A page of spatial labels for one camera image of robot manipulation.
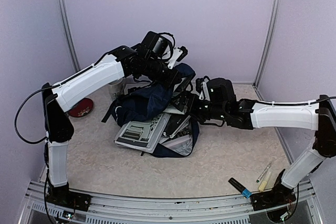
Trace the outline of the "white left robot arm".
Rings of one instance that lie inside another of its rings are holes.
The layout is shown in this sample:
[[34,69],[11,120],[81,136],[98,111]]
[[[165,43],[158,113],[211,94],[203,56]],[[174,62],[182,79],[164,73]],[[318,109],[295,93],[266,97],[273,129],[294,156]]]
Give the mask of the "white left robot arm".
[[88,211],[91,196],[69,189],[67,150],[74,134],[68,112],[81,100],[103,86],[130,75],[146,76],[169,88],[181,82],[173,67],[187,54],[178,49],[172,34],[149,31],[141,43],[119,46],[104,53],[96,62],[53,85],[45,83],[39,92],[43,97],[46,135],[44,159],[47,166],[44,202],[73,210]]

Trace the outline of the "pink Designer Fate book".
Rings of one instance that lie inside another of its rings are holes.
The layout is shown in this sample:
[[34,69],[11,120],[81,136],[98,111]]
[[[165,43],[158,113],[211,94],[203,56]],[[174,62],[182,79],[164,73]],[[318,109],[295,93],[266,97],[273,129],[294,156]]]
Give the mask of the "pink Designer Fate book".
[[160,158],[182,158],[189,156],[194,148],[190,130],[181,130],[173,138],[164,143],[158,143],[153,155]]

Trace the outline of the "navy blue student backpack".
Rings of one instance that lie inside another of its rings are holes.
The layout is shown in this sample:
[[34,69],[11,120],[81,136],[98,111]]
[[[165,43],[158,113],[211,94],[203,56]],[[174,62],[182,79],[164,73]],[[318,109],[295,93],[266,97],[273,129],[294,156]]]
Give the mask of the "navy blue student backpack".
[[[153,83],[116,98],[109,106],[101,122],[105,123],[113,117],[117,125],[122,127],[130,121],[144,122],[162,113],[173,97],[174,87],[168,89],[160,83]],[[177,152],[162,144],[158,144],[151,154],[157,158],[182,158],[191,155],[200,133],[198,122],[191,119],[192,139],[186,151]]]

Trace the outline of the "dark blue cover book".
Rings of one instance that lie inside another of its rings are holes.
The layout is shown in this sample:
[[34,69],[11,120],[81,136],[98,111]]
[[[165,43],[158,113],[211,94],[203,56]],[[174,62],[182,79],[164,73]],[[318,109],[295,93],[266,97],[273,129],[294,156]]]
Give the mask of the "dark blue cover book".
[[181,129],[186,127],[190,116],[186,114],[170,114],[170,118],[163,130],[164,137],[173,138]]

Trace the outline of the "grey ianra book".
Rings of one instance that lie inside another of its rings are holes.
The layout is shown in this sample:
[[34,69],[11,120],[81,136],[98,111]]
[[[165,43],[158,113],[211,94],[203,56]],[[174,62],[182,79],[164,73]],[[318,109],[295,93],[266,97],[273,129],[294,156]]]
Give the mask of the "grey ianra book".
[[122,126],[114,143],[142,152],[153,153],[170,119],[168,113],[161,113],[145,122],[130,121]]

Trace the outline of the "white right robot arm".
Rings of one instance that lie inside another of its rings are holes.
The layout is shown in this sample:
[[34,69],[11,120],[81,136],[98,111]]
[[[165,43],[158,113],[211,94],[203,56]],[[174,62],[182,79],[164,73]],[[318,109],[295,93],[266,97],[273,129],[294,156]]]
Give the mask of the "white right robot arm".
[[219,120],[228,126],[253,130],[264,127],[298,128],[314,131],[314,143],[288,168],[280,172],[271,190],[251,195],[255,211],[298,200],[294,188],[313,173],[326,158],[335,157],[335,108],[325,94],[306,102],[237,100],[230,80],[216,78],[196,82],[196,93],[177,88],[171,104],[202,125]]

